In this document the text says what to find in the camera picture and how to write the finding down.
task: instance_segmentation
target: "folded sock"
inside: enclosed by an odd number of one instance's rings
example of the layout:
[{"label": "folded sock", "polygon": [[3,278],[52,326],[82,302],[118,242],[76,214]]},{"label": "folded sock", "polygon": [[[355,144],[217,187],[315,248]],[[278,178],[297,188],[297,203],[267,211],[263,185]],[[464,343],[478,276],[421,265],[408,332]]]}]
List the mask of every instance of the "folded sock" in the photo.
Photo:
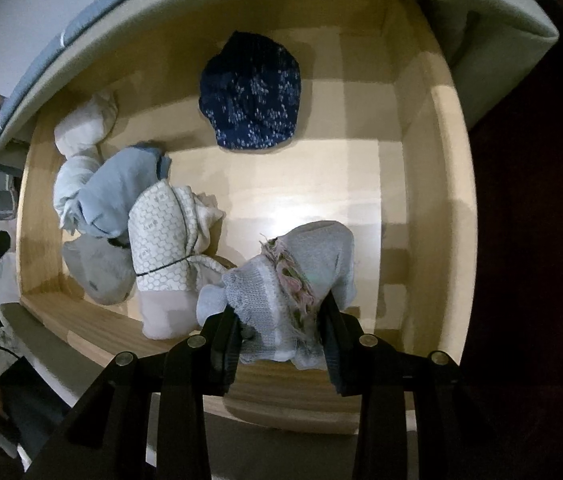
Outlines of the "folded sock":
[{"label": "folded sock", "polygon": [[116,118],[113,94],[107,90],[97,92],[55,127],[57,149],[66,158],[71,158],[95,147],[111,131]]},{"label": "folded sock", "polygon": [[128,242],[128,215],[137,198],[168,174],[156,148],[130,146],[111,156],[65,208],[65,224],[83,234]]},{"label": "folded sock", "polygon": [[105,238],[81,235],[65,242],[62,257],[70,275],[97,303],[124,301],[135,283],[130,249],[114,247]]}]

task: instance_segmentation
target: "cable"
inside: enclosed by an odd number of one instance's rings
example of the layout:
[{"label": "cable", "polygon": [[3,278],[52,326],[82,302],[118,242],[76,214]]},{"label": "cable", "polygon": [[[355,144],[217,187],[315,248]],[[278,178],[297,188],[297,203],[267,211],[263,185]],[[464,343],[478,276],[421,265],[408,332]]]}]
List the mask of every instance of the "cable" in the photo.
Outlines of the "cable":
[{"label": "cable", "polygon": [[13,357],[15,357],[16,359],[19,359],[19,355],[17,355],[15,352],[13,352],[12,350],[9,350],[8,348],[4,348],[3,346],[0,346],[0,350],[3,350],[4,352],[8,352],[9,354],[11,354]]}]

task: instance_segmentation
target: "bolt head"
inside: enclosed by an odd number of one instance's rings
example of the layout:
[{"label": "bolt head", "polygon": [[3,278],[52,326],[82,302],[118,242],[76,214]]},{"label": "bolt head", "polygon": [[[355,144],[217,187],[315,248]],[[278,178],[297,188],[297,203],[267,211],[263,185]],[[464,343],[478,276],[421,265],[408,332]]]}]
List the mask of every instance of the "bolt head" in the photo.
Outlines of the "bolt head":
[{"label": "bolt head", "polygon": [[115,364],[117,366],[126,366],[132,363],[133,355],[130,352],[122,352],[115,356]]},{"label": "bolt head", "polygon": [[206,344],[206,338],[203,335],[191,335],[188,338],[188,346],[190,346],[190,348],[201,348],[202,346],[204,346]]},{"label": "bolt head", "polygon": [[373,346],[377,346],[377,338],[372,334],[364,334],[359,336],[359,344],[366,346],[366,348],[372,348]]},{"label": "bolt head", "polygon": [[450,358],[446,352],[433,352],[431,354],[431,361],[439,366],[446,366],[450,362]]}]

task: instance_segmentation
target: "wooden panel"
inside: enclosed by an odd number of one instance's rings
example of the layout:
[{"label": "wooden panel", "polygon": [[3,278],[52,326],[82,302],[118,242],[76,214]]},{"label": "wooden panel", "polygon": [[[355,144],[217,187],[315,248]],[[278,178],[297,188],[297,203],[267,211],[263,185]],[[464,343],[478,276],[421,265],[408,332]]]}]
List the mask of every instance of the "wooden panel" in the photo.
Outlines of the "wooden panel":
[{"label": "wooden panel", "polygon": [[224,397],[229,413],[281,430],[354,433],[360,397],[340,397],[324,370],[299,371],[290,363],[239,365]]},{"label": "wooden panel", "polygon": [[[460,361],[477,259],[477,205],[468,134],[448,66],[414,0],[386,22],[409,215],[407,352],[447,351]],[[392,41],[398,36],[403,41]]]},{"label": "wooden panel", "polygon": [[62,233],[52,207],[55,176],[64,162],[53,137],[55,124],[77,103],[69,92],[39,114],[31,139],[17,211],[17,279],[24,294],[55,292],[62,273]]},{"label": "wooden panel", "polygon": [[177,343],[147,339],[139,321],[60,292],[24,295],[22,302],[49,330],[101,366],[119,352],[128,350],[143,357]]}]

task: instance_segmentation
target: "rolled sock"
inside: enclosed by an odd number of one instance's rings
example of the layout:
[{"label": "rolled sock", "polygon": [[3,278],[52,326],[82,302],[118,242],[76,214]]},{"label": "rolled sock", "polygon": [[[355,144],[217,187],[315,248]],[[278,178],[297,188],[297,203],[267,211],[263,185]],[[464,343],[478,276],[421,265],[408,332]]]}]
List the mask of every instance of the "rolled sock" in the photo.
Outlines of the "rolled sock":
[{"label": "rolled sock", "polygon": [[197,328],[194,290],[142,290],[138,292],[143,334],[149,339],[185,337]]},{"label": "rolled sock", "polygon": [[111,131],[117,118],[117,105],[110,91],[100,91],[73,110],[55,127],[55,144],[71,158],[93,148]]},{"label": "rolled sock", "polygon": [[66,208],[66,224],[94,237],[128,242],[130,209],[169,164],[156,148],[130,146],[117,152],[79,189]]},{"label": "rolled sock", "polygon": [[77,225],[70,215],[77,205],[77,195],[99,168],[102,162],[96,148],[85,150],[69,158],[57,173],[52,194],[52,205],[60,218],[60,229],[73,234]]},{"label": "rolled sock", "polygon": [[[290,317],[295,328],[302,333],[293,364],[299,369],[324,368],[317,314],[329,291],[332,291],[340,310],[348,308],[354,300],[353,233],[340,222],[311,222],[267,242],[262,246],[262,251],[276,262],[281,286],[293,298]],[[290,262],[284,261],[284,254],[290,258]],[[293,280],[284,278],[287,267],[295,270],[305,283],[300,293],[295,293]],[[303,308],[305,289],[311,300],[307,313]],[[301,318],[299,324],[295,322],[298,317]]]},{"label": "rolled sock", "polygon": [[228,304],[235,309],[250,338],[242,343],[242,363],[260,359],[284,362],[295,357],[297,333],[290,320],[290,298],[271,262],[260,254],[222,277]]}]

